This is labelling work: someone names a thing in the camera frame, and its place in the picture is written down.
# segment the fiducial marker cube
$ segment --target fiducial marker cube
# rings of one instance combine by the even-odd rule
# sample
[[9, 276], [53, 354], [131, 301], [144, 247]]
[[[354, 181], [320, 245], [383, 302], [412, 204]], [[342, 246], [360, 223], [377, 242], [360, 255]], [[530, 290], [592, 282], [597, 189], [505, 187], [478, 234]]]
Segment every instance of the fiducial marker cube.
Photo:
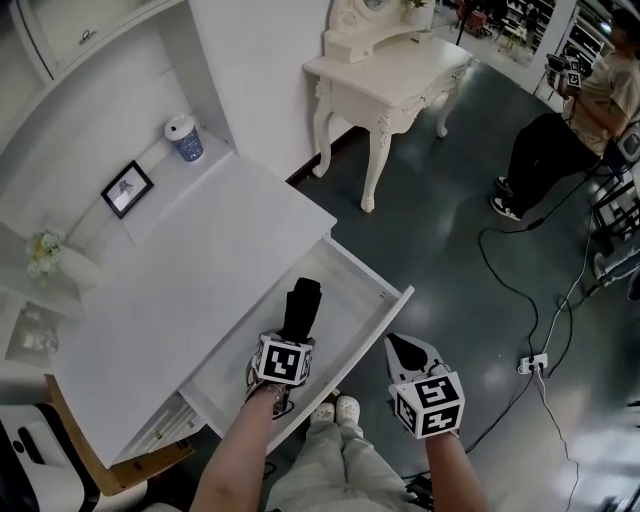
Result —
[[464, 393], [456, 372], [394, 387], [395, 414], [417, 439], [460, 427]]
[[261, 334], [255, 359], [257, 376], [269, 382], [299, 386], [309, 376], [312, 350], [312, 345]]

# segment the power strip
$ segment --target power strip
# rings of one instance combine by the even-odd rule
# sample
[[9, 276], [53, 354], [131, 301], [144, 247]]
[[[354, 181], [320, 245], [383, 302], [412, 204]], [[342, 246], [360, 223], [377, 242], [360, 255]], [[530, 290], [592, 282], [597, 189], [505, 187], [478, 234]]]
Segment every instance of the power strip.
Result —
[[531, 373], [531, 367], [533, 367], [533, 370], [538, 370], [540, 365], [542, 365], [543, 368], [549, 366], [549, 357], [547, 354], [533, 356], [533, 360], [531, 357], [523, 357], [520, 360], [520, 366], [518, 366], [518, 373], [520, 375], [528, 375]]

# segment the leg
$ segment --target leg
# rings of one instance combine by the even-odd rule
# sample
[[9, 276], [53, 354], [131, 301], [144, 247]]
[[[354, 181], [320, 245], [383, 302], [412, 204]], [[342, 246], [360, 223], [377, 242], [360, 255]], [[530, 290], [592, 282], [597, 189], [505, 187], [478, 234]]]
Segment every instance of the leg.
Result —
[[291, 470], [271, 490], [267, 510], [305, 510], [322, 500], [344, 496], [345, 472], [342, 438], [333, 421], [312, 423], [307, 438]]
[[362, 429], [356, 423], [344, 422], [340, 426], [340, 433], [345, 443], [343, 455], [347, 483], [392, 510], [397, 508], [398, 503], [407, 503], [411, 499], [405, 483], [373, 445], [362, 437]]
[[331, 140], [329, 139], [329, 121], [333, 112], [331, 111], [329, 80], [320, 78], [316, 86], [316, 97], [318, 98], [318, 108], [313, 116], [313, 129], [316, 139], [316, 151], [320, 153], [320, 165], [313, 168], [316, 178], [322, 178], [327, 172], [331, 163]]
[[522, 217], [560, 178], [588, 169], [597, 160], [559, 114], [540, 116], [516, 139], [508, 178], [513, 197], [504, 204]]
[[371, 213], [375, 208], [373, 194], [376, 191], [378, 179], [387, 163], [389, 157], [389, 148], [391, 147], [391, 118], [389, 116], [381, 116], [378, 121], [378, 129], [373, 129], [369, 136], [371, 145], [369, 152], [369, 167], [367, 169], [367, 179], [364, 184], [364, 193], [362, 194], [362, 202], [360, 208], [366, 213]]
[[613, 251], [604, 261], [602, 270], [604, 279], [615, 281], [622, 279], [640, 265], [640, 231]]
[[438, 115], [438, 126], [436, 128], [436, 132], [438, 134], [438, 137], [440, 137], [441, 139], [444, 139], [447, 136], [448, 130], [445, 127], [445, 123], [447, 122], [447, 118], [449, 117], [449, 114], [453, 110], [453, 107], [455, 106], [456, 101], [458, 101], [458, 95], [460, 94], [461, 81], [462, 80], [459, 79], [456, 85], [456, 88], [449, 93], [449, 96], [447, 97], [447, 101], [445, 101], [444, 106], [442, 107], [442, 110]]

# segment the floor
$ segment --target floor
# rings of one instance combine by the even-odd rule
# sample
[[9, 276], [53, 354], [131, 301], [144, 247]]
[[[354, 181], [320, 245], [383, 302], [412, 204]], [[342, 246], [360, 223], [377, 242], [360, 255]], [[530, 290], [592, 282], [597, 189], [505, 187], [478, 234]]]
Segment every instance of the floor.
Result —
[[[516, 373], [528, 355], [528, 304], [501, 288], [477, 246], [485, 226], [516, 227], [489, 208], [493, 180], [504, 174], [518, 131], [541, 113], [542, 102], [489, 66], [475, 63], [448, 122], [449, 136], [435, 136], [436, 112], [423, 112], [414, 127], [396, 135], [376, 194], [376, 210], [359, 208], [368, 159], [362, 135], [334, 156], [322, 180], [299, 190], [338, 218], [334, 238], [398, 289], [416, 288], [390, 326], [435, 345], [459, 372], [466, 394], [460, 438], [469, 446], [498, 417], [527, 377]], [[559, 184], [530, 212], [533, 221], [556, 204], [580, 178]], [[530, 294], [540, 325], [540, 350], [555, 311], [580, 273], [588, 221], [586, 189], [574, 194], [545, 224], [525, 234], [490, 234], [486, 251], [496, 271]], [[587, 275], [575, 295], [593, 283]], [[547, 401], [580, 464], [571, 510], [596, 511], [608, 496], [629, 497], [640, 483], [640, 433], [624, 411], [638, 376], [640, 316], [625, 299], [625, 284], [599, 292], [574, 313], [568, 356], [546, 381]], [[568, 318], [556, 324], [549, 358], [557, 361], [568, 336]], [[386, 401], [389, 378], [381, 341], [340, 384], [362, 405], [365, 435], [400, 475], [427, 468], [423, 443], [405, 433]], [[269, 461], [277, 474], [295, 459], [304, 429], [283, 443]], [[208, 430], [195, 439], [198, 453], [180, 471], [197, 479], [215, 447]], [[531, 383], [522, 399], [470, 454], [495, 512], [563, 511], [576, 467], [538, 392]]]

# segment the picture frame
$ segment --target picture frame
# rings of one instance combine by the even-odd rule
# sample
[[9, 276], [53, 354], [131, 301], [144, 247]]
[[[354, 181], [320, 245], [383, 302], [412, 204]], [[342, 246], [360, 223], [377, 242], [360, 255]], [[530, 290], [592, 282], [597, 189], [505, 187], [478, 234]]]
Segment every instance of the picture frame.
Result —
[[122, 219], [144, 195], [153, 183], [135, 160], [127, 165], [100, 194], [109, 208]]

